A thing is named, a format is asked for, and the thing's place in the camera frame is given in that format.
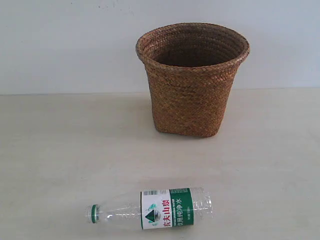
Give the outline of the clear plastic water bottle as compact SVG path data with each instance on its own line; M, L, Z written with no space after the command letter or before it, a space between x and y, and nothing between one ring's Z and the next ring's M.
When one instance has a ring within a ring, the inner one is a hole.
M152 189L125 193L85 210L91 224L130 229L193 226L213 217L211 196L202 187Z

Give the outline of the brown woven straw basket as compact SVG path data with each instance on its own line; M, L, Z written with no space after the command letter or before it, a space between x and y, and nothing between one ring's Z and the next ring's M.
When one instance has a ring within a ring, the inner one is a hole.
M233 29L176 23L142 35L135 51L147 75L158 132L212 137L220 129L248 40Z

